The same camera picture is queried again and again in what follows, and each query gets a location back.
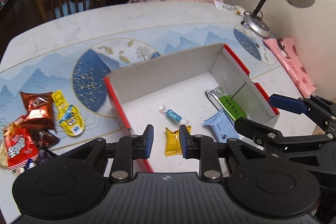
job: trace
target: blue wrapped candy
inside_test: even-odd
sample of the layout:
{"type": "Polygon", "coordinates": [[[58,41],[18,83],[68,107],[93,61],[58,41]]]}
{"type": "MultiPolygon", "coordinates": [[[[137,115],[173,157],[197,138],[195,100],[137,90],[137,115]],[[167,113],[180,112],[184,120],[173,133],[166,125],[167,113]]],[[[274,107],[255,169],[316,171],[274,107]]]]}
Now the blue wrapped candy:
{"type": "Polygon", "coordinates": [[[212,128],[220,143],[226,143],[228,138],[239,139],[239,135],[225,115],[224,109],[221,109],[211,118],[205,120],[203,124],[212,128]]]}
{"type": "Polygon", "coordinates": [[[175,111],[171,110],[169,107],[162,106],[160,107],[160,112],[165,113],[169,118],[171,118],[173,121],[186,124],[188,121],[186,119],[183,119],[180,115],[178,115],[175,111]]]}

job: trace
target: red snack bag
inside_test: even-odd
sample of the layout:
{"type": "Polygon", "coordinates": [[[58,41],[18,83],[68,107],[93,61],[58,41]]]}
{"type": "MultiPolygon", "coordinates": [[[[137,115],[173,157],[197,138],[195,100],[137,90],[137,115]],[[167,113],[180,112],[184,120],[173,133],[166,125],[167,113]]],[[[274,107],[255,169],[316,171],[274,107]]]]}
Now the red snack bag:
{"type": "Polygon", "coordinates": [[[7,148],[8,169],[14,170],[26,165],[28,159],[35,161],[38,157],[29,131],[14,123],[4,128],[3,137],[7,148]]]}
{"type": "Polygon", "coordinates": [[[49,128],[55,130],[52,92],[33,94],[20,92],[26,118],[20,123],[24,128],[49,128]]]}

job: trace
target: yellow candy wrapper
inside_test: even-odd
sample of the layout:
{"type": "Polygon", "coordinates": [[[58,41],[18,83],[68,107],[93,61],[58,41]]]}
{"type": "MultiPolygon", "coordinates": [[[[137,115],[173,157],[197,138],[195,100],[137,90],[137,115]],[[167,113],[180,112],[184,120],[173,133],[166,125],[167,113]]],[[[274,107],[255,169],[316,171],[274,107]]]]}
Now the yellow candy wrapper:
{"type": "MultiPolygon", "coordinates": [[[[187,130],[191,133],[191,126],[187,126],[187,130]]],[[[181,155],[181,145],[179,141],[179,130],[171,131],[170,129],[166,128],[166,136],[167,136],[167,143],[166,143],[166,151],[165,155],[173,156],[173,155],[181,155]]]]}
{"type": "Polygon", "coordinates": [[[81,134],[85,125],[78,108],[69,105],[60,90],[57,90],[51,96],[58,108],[58,124],[64,128],[69,136],[81,134]]]}

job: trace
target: screw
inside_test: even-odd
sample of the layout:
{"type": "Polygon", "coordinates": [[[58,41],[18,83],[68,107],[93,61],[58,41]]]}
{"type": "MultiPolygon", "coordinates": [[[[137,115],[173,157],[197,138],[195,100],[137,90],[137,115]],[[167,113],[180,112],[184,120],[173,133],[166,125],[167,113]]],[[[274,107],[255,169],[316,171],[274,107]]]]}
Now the screw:
{"type": "Polygon", "coordinates": [[[111,174],[112,178],[114,179],[125,179],[128,177],[128,173],[126,171],[114,171],[112,174],[111,174]]]}
{"type": "Polygon", "coordinates": [[[218,179],[221,176],[221,173],[216,170],[208,170],[204,172],[204,176],[208,179],[218,179]]]}

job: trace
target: tree illustration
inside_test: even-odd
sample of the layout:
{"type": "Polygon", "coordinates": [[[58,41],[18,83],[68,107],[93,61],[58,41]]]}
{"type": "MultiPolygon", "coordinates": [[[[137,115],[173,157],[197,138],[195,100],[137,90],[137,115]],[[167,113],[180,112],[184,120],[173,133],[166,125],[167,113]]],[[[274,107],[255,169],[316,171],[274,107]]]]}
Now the tree illustration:
{"type": "Polygon", "coordinates": [[[147,47],[139,46],[138,49],[136,50],[136,56],[139,59],[143,58],[146,61],[146,57],[150,57],[151,52],[149,51],[149,49],[147,47]]]}

